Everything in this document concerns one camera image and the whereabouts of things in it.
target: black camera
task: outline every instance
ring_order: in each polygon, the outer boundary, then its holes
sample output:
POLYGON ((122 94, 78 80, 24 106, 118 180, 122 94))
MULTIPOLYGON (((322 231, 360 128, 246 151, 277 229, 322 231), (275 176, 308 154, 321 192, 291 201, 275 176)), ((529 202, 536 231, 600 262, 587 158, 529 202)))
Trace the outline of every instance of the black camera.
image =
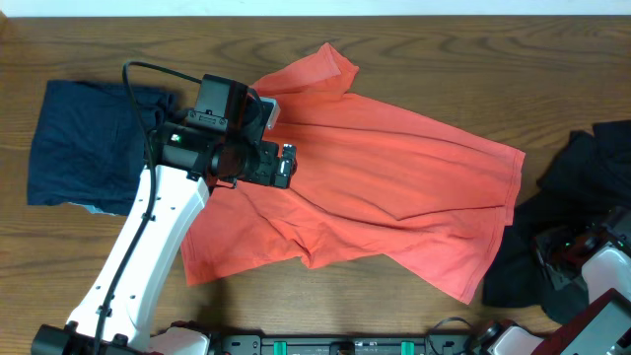
POLYGON ((262 140, 280 109, 261 99, 253 88, 213 75, 204 75, 195 108, 150 132, 156 164, 188 172, 188 178, 217 180, 236 186, 237 180, 288 188, 296 171, 296 147, 262 140))

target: wooden table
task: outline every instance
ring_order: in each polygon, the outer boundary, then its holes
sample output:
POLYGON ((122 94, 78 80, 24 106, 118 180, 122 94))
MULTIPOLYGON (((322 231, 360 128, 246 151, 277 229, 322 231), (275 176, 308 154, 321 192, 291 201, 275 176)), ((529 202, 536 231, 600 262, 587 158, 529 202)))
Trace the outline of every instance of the wooden table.
MULTIPOLYGON (((251 83, 324 42, 361 67, 352 91, 527 153, 520 201, 573 129, 631 116, 628 18, 9 19, 0 27, 0 353, 63 325, 98 275, 124 217, 26 205, 29 149, 46 81, 120 81, 143 59, 251 83)), ((196 88, 136 70, 136 83, 196 88)), ((268 333, 422 333, 439 320, 557 324, 538 307, 467 306, 384 256, 307 270, 280 262, 187 288, 177 259, 155 328, 200 320, 268 333)))

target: white wall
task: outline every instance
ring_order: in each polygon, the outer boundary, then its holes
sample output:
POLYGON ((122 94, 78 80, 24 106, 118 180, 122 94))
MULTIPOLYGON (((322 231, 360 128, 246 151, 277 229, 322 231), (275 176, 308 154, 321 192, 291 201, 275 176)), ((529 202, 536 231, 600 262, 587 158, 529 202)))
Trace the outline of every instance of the white wall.
POLYGON ((0 0, 8 17, 630 15, 631 0, 0 0))

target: orange shirt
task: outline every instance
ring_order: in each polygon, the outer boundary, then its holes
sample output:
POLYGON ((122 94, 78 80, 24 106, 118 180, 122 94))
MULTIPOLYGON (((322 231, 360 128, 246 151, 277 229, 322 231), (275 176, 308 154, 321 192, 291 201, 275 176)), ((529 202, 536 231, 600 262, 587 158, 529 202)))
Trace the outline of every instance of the orange shirt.
POLYGON ((213 192, 181 246, 189 284, 384 253, 471 301, 513 221, 525 154, 347 93, 358 70, 327 43, 253 85, 281 107, 265 139, 295 145, 298 170, 287 190, 213 192))

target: green connector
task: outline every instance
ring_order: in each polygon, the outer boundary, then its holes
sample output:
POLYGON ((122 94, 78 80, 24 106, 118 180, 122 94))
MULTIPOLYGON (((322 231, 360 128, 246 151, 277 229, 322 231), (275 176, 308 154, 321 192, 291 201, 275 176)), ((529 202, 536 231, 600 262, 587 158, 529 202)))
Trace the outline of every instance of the green connector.
POLYGON ((287 343, 284 341, 275 341, 274 355, 287 355, 287 343))
POLYGON ((401 341, 401 355, 414 355, 414 343, 411 341, 401 341))

